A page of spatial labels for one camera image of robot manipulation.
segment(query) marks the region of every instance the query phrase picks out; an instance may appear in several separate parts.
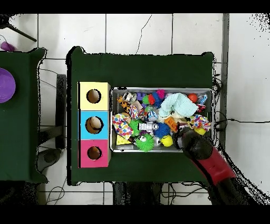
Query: orange ball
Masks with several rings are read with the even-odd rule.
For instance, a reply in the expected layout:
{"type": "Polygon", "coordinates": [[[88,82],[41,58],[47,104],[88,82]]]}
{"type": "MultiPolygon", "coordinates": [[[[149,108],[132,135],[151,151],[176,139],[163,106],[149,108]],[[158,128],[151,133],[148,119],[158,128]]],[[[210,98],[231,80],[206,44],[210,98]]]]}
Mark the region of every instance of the orange ball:
{"type": "Polygon", "coordinates": [[[193,102],[193,103],[196,103],[197,100],[198,100],[198,97],[196,94],[189,94],[188,95],[188,98],[193,102]]]}

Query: purple plate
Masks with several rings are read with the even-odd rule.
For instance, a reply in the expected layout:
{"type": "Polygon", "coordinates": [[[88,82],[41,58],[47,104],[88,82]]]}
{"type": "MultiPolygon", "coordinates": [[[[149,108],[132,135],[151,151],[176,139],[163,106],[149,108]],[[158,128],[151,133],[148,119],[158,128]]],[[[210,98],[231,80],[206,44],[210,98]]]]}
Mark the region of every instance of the purple plate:
{"type": "Polygon", "coordinates": [[[15,92],[16,83],[10,72],[0,68],[0,104],[10,100],[15,92]]]}

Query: green table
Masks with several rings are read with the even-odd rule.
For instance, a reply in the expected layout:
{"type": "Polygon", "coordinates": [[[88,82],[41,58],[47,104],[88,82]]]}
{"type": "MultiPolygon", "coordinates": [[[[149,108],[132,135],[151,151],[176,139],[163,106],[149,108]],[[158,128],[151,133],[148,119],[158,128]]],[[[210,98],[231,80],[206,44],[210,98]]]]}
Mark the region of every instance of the green table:
{"type": "Polygon", "coordinates": [[[81,47],[67,55],[68,180],[180,182],[205,178],[183,153],[114,153],[109,167],[78,168],[77,82],[108,82],[111,87],[212,88],[214,55],[85,54],[81,47]]]}
{"type": "Polygon", "coordinates": [[[11,100],[0,104],[0,180],[47,182],[35,168],[38,146],[37,67],[45,49],[0,51],[0,67],[16,82],[11,100]]]}

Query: pink box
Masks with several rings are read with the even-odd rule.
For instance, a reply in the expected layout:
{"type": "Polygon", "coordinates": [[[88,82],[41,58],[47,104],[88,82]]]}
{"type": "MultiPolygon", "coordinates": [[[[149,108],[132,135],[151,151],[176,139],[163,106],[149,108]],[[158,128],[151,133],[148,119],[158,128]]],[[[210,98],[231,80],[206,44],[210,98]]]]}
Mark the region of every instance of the pink box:
{"type": "Polygon", "coordinates": [[[81,140],[81,164],[80,168],[90,167],[108,167],[111,159],[111,151],[109,148],[109,141],[105,140],[81,140]],[[92,160],[88,157],[88,149],[92,146],[96,146],[101,151],[101,156],[97,160],[92,160]]]}

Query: metal tray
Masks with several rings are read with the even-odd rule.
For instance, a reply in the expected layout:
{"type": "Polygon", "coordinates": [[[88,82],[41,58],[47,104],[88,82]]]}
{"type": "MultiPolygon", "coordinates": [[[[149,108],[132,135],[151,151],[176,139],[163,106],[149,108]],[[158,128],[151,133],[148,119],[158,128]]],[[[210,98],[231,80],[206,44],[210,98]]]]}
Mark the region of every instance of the metal tray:
{"type": "MultiPolygon", "coordinates": [[[[207,94],[207,100],[205,102],[206,109],[201,114],[208,118],[211,122],[214,119],[214,98],[213,98],[213,90],[212,89],[196,89],[196,88],[141,88],[141,87],[114,87],[110,90],[110,100],[111,100],[111,112],[110,112],[110,148],[114,152],[143,152],[139,150],[133,144],[125,144],[125,145],[116,145],[117,134],[115,133],[113,124],[112,124],[112,115],[119,114],[125,112],[122,106],[117,102],[117,98],[122,96],[126,91],[129,92],[142,92],[146,94],[151,94],[155,90],[164,89],[165,93],[171,92],[175,93],[182,93],[182,94],[207,94]]],[[[212,137],[213,136],[213,123],[211,127],[211,131],[205,134],[206,136],[212,137]]],[[[162,144],[159,147],[153,148],[148,153],[161,153],[161,152],[178,152],[181,153],[182,150],[176,149],[173,145],[171,147],[165,147],[162,144]]]]}

